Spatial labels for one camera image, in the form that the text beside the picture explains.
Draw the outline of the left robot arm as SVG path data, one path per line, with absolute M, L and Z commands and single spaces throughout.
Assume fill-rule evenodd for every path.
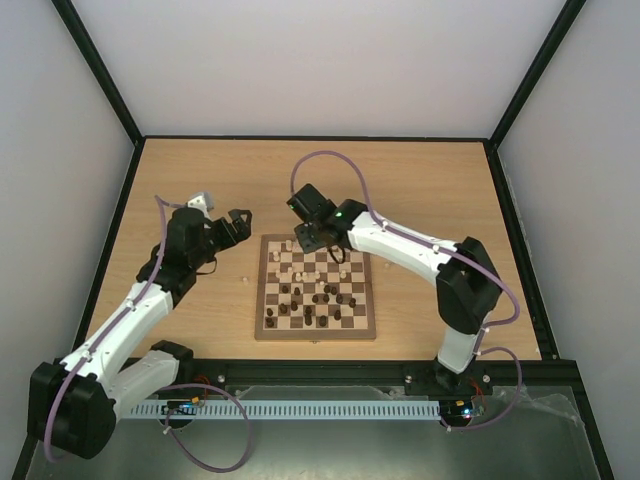
M 250 237 L 251 224 L 251 212 L 241 209 L 217 220 L 189 206 L 162 216 L 160 242 L 122 303 L 73 352 L 31 375 L 27 430 L 49 461 L 95 457 L 141 401 L 170 386 L 187 388 L 194 353 L 185 346 L 160 341 L 134 364 L 126 362 L 196 284 L 200 269 Z

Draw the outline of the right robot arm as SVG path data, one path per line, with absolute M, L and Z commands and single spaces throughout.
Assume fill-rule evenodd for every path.
M 335 205 L 306 184 L 287 201 L 301 220 L 294 232 L 306 253 L 321 248 L 358 251 L 399 265 L 434 286 L 437 310 L 446 324 L 437 354 L 436 379 L 445 390 L 460 390 L 471 379 L 483 323 L 502 289 L 486 249 L 468 237 L 461 243 L 403 227 L 352 199 Z

